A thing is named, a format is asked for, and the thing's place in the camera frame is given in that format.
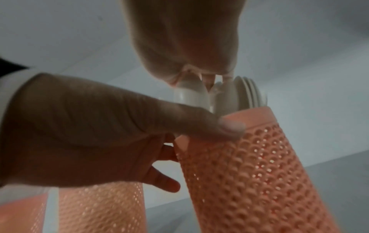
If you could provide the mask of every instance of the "hand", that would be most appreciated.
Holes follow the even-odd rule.
[[[175,86],[181,72],[233,77],[238,19],[245,0],[121,0],[130,36],[145,68]]]
[[[5,183],[75,187],[137,181],[176,192],[157,171],[176,161],[173,134],[234,140],[242,123],[84,79],[40,74],[11,101],[2,127]]]

